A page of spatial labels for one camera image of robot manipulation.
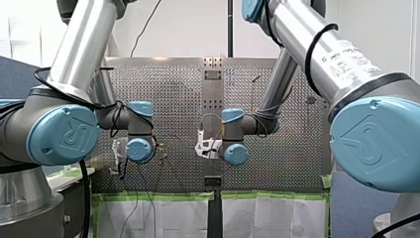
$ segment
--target blue joint cap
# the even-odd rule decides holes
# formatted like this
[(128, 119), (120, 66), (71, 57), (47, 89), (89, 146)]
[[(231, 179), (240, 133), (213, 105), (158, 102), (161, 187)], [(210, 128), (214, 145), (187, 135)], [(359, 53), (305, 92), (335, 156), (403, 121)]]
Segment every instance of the blue joint cap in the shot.
[(280, 120), (279, 119), (277, 120), (277, 123), (275, 123), (275, 127), (272, 130), (271, 134), (276, 133), (278, 130), (280, 130)]
[(264, 0), (243, 0), (242, 17), (247, 22), (256, 23), (261, 15)]
[(143, 164), (151, 159), (152, 146), (142, 138), (135, 138), (127, 144), (127, 158), (138, 164)]
[(364, 185), (391, 192), (420, 191), (420, 104), (396, 97), (362, 98), (331, 125), (340, 166)]
[(154, 116), (154, 105), (149, 101), (131, 101), (129, 102), (129, 107), (145, 117)]
[(91, 110), (73, 104), (59, 106), (34, 124), (27, 152), (39, 165), (71, 165), (93, 151), (98, 137), (98, 121)]
[(243, 144), (233, 144), (225, 150), (224, 159), (232, 166), (240, 166), (248, 160), (249, 150)]
[(243, 118), (245, 111), (242, 108), (229, 108), (222, 111), (223, 123), (229, 123)]

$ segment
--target perforated metal panel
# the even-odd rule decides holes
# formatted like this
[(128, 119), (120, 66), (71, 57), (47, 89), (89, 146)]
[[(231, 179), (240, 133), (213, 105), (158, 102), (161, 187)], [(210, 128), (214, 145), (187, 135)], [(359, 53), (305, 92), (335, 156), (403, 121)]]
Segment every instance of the perforated metal panel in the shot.
[[(225, 106), (256, 111), (273, 64), (274, 60), (266, 59), (226, 59)], [(224, 173), (223, 189), (322, 189), (320, 175), (328, 172), (329, 160), (323, 155), (323, 150), (328, 150), (323, 148), (328, 133), (324, 112), (325, 101), (307, 85), (303, 73), (298, 73), (292, 93), (282, 106), (280, 130), (264, 139), (246, 137), (251, 158), (245, 165)]]
[[(223, 61), (225, 106), (255, 111), (275, 60)], [(202, 115), (203, 59), (111, 59), (109, 64), (115, 66), (111, 77), (119, 99), (154, 103), (155, 133), (164, 147), (146, 165), (129, 163), (127, 178), (122, 182), (110, 173), (115, 168), (112, 139), (109, 132), (104, 132), (96, 153), (103, 160), (103, 168), (94, 177), (94, 191), (143, 190), (145, 184), (139, 171), (148, 181), (147, 189), (202, 191), (204, 163), (195, 156), (194, 147)], [(299, 74), (283, 105), (280, 131), (266, 139), (247, 137), (251, 158), (245, 165), (224, 172), (224, 189), (322, 189), (320, 175), (329, 171), (329, 156), (323, 154), (328, 150), (328, 131), (323, 120), (325, 103), (318, 97), (314, 104), (307, 103), (314, 96)], [(122, 136), (126, 134), (120, 132), (118, 137)]]
[[(97, 154), (103, 169), (94, 177), (96, 192), (122, 189), (202, 191), (202, 161), (195, 157), (197, 122), (200, 120), (202, 59), (111, 59), (109, 65), (116, 97), (123, 101), (149, 100), (154, 104), (154, 132), (159, 148), (145, 165), (128, 163), (124, 182), (111, 175), (115, 168), (109, 132), (100, 138)], [(126, 136), (120, 132), (116, 138)]]

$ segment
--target wire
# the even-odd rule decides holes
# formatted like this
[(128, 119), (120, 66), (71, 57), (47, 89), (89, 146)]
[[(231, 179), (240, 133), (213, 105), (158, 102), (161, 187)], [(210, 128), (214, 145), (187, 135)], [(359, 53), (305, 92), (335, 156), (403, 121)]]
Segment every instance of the wire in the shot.
[(319, 40), (321, 39), (322, 35), (324, 35), (324, 33), (331, 31), (331, 30), (339, 30), (339, 26), (335, 23), (332, 24), (328, 24), (327, 26), (325, 26), (319, 33), (317, 33), (314, 37), (314, 39), (312, 40), (311, 45), (308, 48), (308, 52), (306, 53), (306, 58), (305, 58), (305, 74), (306, 74), (306, 79), (308, 80), (308, 84), (309, 86), (312, 88), (312, 90), (318, 94), (319, 96), (321, 96), (321, 94), (319, 93), (318, 89), (315, 86), (315, 83), (312, 79), (312, 75), (311, 75), (311, 61), (312, 61), (312, 54), (315, 50), (316, 45), (318, 44)]
[[(56, 93), (58, 93), (59, 95), (61, 95), (65, 100), (74, 103), (74, 104), (79, 104), (85, 107), (88, 107), (91, 110), (95, 110), (95, 109), (107, 109), (107, 108), (111, 108), (114, 106), (118, 106), (118, 109), (114, 110), (113, 115), (112, 115), (112, 127), (110, 130), (110, 137), (114, 138), (118, 132), (119, 132), (119, 128), (118, 128), (118, 121), (120, 120), (121, 117), (121, 113), (124, 109), (127, 109), (131, 112), (133, 112), (136, 116), (138, 116), (140, 119), (142, 119), (143, 121), (145, 121), (146, 123), (148, 123), (152, 129), (154, 128), (154, 124), (149, 121), (148, 119), (146, 119), (142, 114), (138, 113), (136, 110), (133, 110), (131, 107), (125, 105), (122, 101), (117, 100), (115, 104), (109, 105), (109, 106), (105, 106), (105, 105), (100, 105), (97, 103), (90, 103), (82, 98), (76, 97), (74, 95), (71, 94), (67, 94), (65, 92), (62, 92), (61, 90), (59, 90), (58, 88), (52, 86), (50, 83), (48, 83), (46, 80), (44, 80), (41, 76), (40, 76), (40, 72), (42, 71), (47, 71), (50, 70), (50, 67), (40, 67), (38, 69), (36, 69), (34, 71), (34, 77), (44, 86), (48, 87), (49, 89), (55, 91)], [(101, 67), (101, 70), (112, 70), (114, 69), (113, 67)]]
[[(213, 151), (213, 146), (214, 146), (214, 143), (216, 142), (217, 138), (219, 138), (220, 134), (222, 134), (222, 130), (220, 130), (220, 131), (217, 133), (216, 137), (213, 139), (213, 143), (212, 143), (212, 144), (211, 144), (211, 146), (210, 146), (210, 151), (209, 151), (209, 153), (211, 153), (211, 152)], [(232, 167), (231, 165), (229, 165), (229, 164), (228, 164), (228, 168), (227, 168), (227, 169), (225, 169), (225, 170), (221, 170), (221, 169), (216, 168), (216, 167), (214, 166), (214, 164), (213, 164), (213, 160), (214, 160), (214, 159), (210, 159), (210, 166), (211, 166), (211, 168), (213, 168), (213, 170), (215, 170), (215, 171), (217, 171), (217, 172), (224, 173), (224, 172), (228, 171), (228, 170)]]
[(156, 238), (157, 237), (157, 208), (155, 206), (154, 200), (151, 197), (151, 194), (149, 193), (148, 181), (146, 180), (145, 176), (140, 171), (139, 167), (137, 167), (137, 170), (138, 170), (139, 175), (142, 178), (143, 182), (145, 183), (146, 195), (148, 196), (148, 199), (151, 202), (152, 209), (154, 211), (154, 237)]
[(80, 170), (83, 179), (83, 189), (84, 189), (84, 217), (83, 217), (83, 227), (81, 231), (81, 237), (87, 238), (89, 235), (89, 223), (90, 223), (90, 182), (89, 175), (87, 173), (87, 167), (84, 162), (84, 159), (79, 162)]
[(269, 0), (264, 0), (264, 10), (265, 10), (265, 20), (266, 20), (266, 27), (268, 28), (269, 36), (272, 40), (281, 48), (284, 48), (284, 45), (275, 37), (274, 33), (272, 32), (271, 22), (269, 21)]
[(145, 26), (143, 27), (142, 31), (137, 36), (136, 43), (134, 44), (133, 49), (132, 49), (132, 51), (130, 53), (130, 58), (133, 57), (134, 50), (136, 49), (137, 44), (139, 43), (139, 38), (143, 35), (143, 33), (145, 32), (146, 28), (148, 27), (149, 21), (152, 19), (152, 16), (155, 14), (155, 11), (157, 10), (158, 5), (160, 4), (160, 2), (161, 2), (161, 0), (158, 0), (157, 1), (157, 4), (155, 5), (154, 10), (152, 11), (151, 15), (149, 16), (148, 20), (146, 21)]
[(393, 231), (393, 230), (395, 230), (395, 229), (397, 229), (397, 228), (399, 228), (403, 225), (406, 225), (408, 223), (417, 221), (417, 220), (420, 220), (420, 213), (416, 214), (416, 215), (413, 215), (413, 216), (410, 216), (410, 217), (407, 217), (403, 220), (400, 220), (400, 221), (398, 221), (398, 222), (396, 222), (396, 223), (378, 231), (371, 238), (382, 238), (386, 233), (388, 233), (390, 231)]
[(252, 118), (254, 118), (256, 121), (257, 121), (257, 128), (256, 128), (256, 131), (257, 131), (257, 129), (258, 129), (258, 125), (260, 124), (260, 125), (262, 125), (262, 127), (263, 127), (263, 129), (264, 129), (264, 131), (265, 131), (265, 134), (262, 134), (262, 135), (257, 135), (258, 137), (260, 137), (260, 138), (266, 138), (267, 136), (268, 136), (268, 134), (269, 134), (269, 132), (268, 132), (268, 129), (266, 128), (266, 125), (263, 123), (263, 121), (257, 116), (257, 115), (254, 115), (254, 114), (246, 114), (246, 115), (248, 115), (248, 116), (250, 116), (250, 117), (252, 117)]
[(126, 104), (124, 104), (122, 101), (117, 100), (116, 105), (117, 105), (118, 108), (115, 109), (114, 112), (112, 113), (112, 127), (111, 127), (111, 130), (110, 130), (110, 133), (109, 133), (109, 136), (111, 138), (114, 138), (115, 136), (117, 136), (118, 132), (120, 131), (120, 129), (118, 128), (118, 121), (120, 120), (121, 112), (124, 109), (133, 112), (141, 120), (143, 120), (144, 122), (148, 123), (149, 126), (151, 126), (152, 129), (155, 127), (154, 124), (150, 120), (148, 120), (142, 114), (140, 114), (137, 111), (135, 111), (133, 108), (131, 108), (131, 107), (127, 106)]
[(200, 125), (198, 126), (198, 128), (199, 128), (200, 130), (203, 130), (203, 121), (204, 121), (204, 119), (205, 119), (206, 117), (210, 117), (210, 116), (212, 116), (212, 117), (216, 117), (217, 119), (219, 119), (219, 120), (220, 120), (220, 122), (222, 122), (222, 121), (223, 121), (223, 120), (222, 120), (222, 118), (221, 118), (219, 115), (217, 115), (217, 114), (214, 114), (214, 113), (206, 113), (206, 114), (204, 114), (204, 115), (201, 117)]
[[(88, 107), (89, 109), (91, 109), (91, 110), (94, 110), (94, 109), (105, 109), (105, 108), (110, 108), (110, 107), (112, 107), (112, 106), (114, 106), (115, 104), (113, 104), (113, 105), (109, 105), (109, 106), (105, 106), (105, 105), (100, 105), (100, 104), (98, 104), (98, 103), (91, 103), (91, 102), (88, 102), (88, 101), (86, 101), (86, 100), (84, 100), (84, 99), (82, 99), (82, 98), (79, 98), (79, 97), (77, 97), (77, 96), (74, 96), (74, 95), (71, 95), (71, 94), (68, 94), (68, 93), (65, 93), (65, 92), (62, 92), (61, 90), (59, 90), (58, 88), (56, 88), (56, 87), (54, 87), (54, 86), (52, 86), (49, 82), (47, 82), (44, 78), (42, 78), (41, 76), (40, 76), (40, 72), (43, 72), (43, 71), (48, 71), (48, 70), (50, 70), (51, 68), (50, 67), (40, 67), (40, 68), (37, 68), (35, 71), (34, 71), (34, 77), (37, 79), (37, 81), (39, 81), (42, 85), (44, 85), (44, 86), (46, 86), (47, 88), (49, 88), (49, 89), (51, 89), (52, 91), (54, 91), (54, 92), (56, 92), (56, 93), (58, 93), (60, 96), (62, 96), (65, 100), (67, 100), (67, 101), (69, 101), (69, 102), (71, 102), (71, 103), (74, 103), (74, 104), (79, 104), (79, 105), (82, 105), (82, 106), (85, 106), (85, 107)], [(113, 68), (112, 67), (101, 67), (100, 69), (104, 69), (104, 70), (112, 70)]]
[(139, 192), (136, 190), (136, 205), (134, 206), (133, 210), (130, 212), (129, 216), (127, 216), (126, 220), (123, 223), (123, 228), (121, 228), (121, 232), (120, 232), (120, 238), (123, 237), (127, 222), (130, 220), (134, 212), (137, 210), (137, 207), (139, 207)]
[(25, 101), (14, 102), (7, 104), (6, 106), (0, 108), (0, 121), (5, 119), (8, 115), (16, 112), (17, 110), (23, 108)]

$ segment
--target white wall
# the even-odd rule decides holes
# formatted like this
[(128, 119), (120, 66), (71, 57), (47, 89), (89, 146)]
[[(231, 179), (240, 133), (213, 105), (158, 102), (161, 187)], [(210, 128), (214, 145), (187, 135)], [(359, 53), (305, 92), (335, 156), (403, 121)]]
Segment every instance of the white wall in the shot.
[(0, 56), (51, 65), (65, 32), (55, 0), (0, 0)]
[(340, 35), (352, 41), (373, 63), (414, 76), (412, 29), (419, 26), (414, 18), (420, 10), (413, 8), (416, 1), (327, 0), (327, 19), (338, 23)]
[[(127, 57), (157, 0), (129, 6), (116, 23), (111, 56)], [(276, 58), (278, 48), (259, 26), (241, 16), (234, 0), (234, 55)], [(0, 0), (0, 55), (35, 65), (51, 65), (65, 31), (55, 0)], [(420, 37), (416, 37), (416, 0), (327, 0), (327, 20), (340, 25), (374, 63), (414, 75), (420, 71)], [(219, 57), (227, 54), (226, 0), (162, 0), (135, 57)]]
[[(118, 56), (128, 57), (137, 34), (158, 0), (138, 1), (118, 21), (114, 39)], [(258, 25), (245, 22), (241, 0), (234, 5), (234, 55), (276, 58), (277, 46)], [(226, 0), (162, 0), (134, 53), (135, 57), (219, 57), (228, 52)]]

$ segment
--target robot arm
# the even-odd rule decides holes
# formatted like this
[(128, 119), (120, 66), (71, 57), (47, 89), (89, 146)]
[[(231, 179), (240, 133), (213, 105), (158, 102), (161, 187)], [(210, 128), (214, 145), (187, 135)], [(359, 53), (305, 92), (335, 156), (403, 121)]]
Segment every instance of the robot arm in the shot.
[[(46, 85), (53, 90), (33, 88), (22, 108), (1, 117), (1, 161), (8, 165), (10, 161), (74, 164), (93, 150), (100, 128), (129, 131), (128, 157), (132, 161), (145, 163), (153, 156), (152, 104), (117, 103), (108, 72), (100, 70), (114, 23), (124, 15), (127, 4), (120, 0), (78, 1), (47, 78)], [(93, 104), (92, 97), (101, 105)], [(0, 167), (6, 164), (1, 161)]]
[[(331, 105), (331, 148), (341, 167), (380, 190), (420, 191), (420, 148), (415, 143), (420, 134), (420, 86), (405, 73), (387, 73), (374, 65), (307, 1), (264, 1), (244, 0), (243, 16), (285, 50), (260, 111), (276, 112), (278, 107), (270, 106), (280, 105), (280, 98), (286, 97), (298, 64), (314, 91)], [(250, 118), (240, 108), (224, 110), (219, 156), (232, 165), (244, 162), (248, 157), (244, 135), (263, 133), (260, 124), (269, 133), (274, 128), (272, 120), (263, 119), (259, 112)]]

